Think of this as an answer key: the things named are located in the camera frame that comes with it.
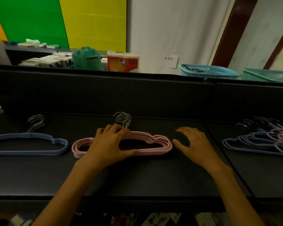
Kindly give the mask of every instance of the stack of hangers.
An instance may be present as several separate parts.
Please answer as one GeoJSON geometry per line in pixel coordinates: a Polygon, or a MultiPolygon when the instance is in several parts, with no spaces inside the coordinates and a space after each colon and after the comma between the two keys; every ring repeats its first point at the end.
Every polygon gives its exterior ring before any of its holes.
{"type": "MultiPolygon", "coordinates": [[[[141,156],[150,156],[150,155],[163,155],[167,152],[169,152],[172,149],[172,144],[170,140],[161,135],[155,135],[152,136],[149,133],[146,132],[136,132],[136,131],[131,131],[126,133],[122,140],[143,140],[148,144],[152,143],[158,143],[161,144],[162,147],[160,148],[148,148],[148,149],[139,149],[140,155],[141,156]]],[[[73,145],[72,145],[72,151],[75,155],[76,158],[81,158],[86,152],[81,152],[79,151],[80,147],[84,146],[90,146],[93,142],[94,138],[85,138],[81,140],[77,140],[73,145]]]]}
{"type": "Polygon", "coordinates": [[[263,129],[258,129],[258,132],[250,133],[237,138],[228,138],[222,141],[222,144],[230,150],[257,152],[271,155],[283,156],[283,127],[272,129],[270,132],[266,132],[263,129]],[[240,141],[243,144],[251,146],[267,146],[275,147],[279,152],[261,151],[249,148],[237,148],[230,145],[229,142],[240,141]]]}

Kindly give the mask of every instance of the paper sign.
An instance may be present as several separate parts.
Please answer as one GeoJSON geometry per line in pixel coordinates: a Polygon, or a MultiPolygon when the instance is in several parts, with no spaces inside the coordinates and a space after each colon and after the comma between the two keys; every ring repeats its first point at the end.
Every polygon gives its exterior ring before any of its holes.
{"type": "Polygon", "coordinates": [[[176,68],[178,55],[164,55],[161,58],[160,67],[176,68]]]}

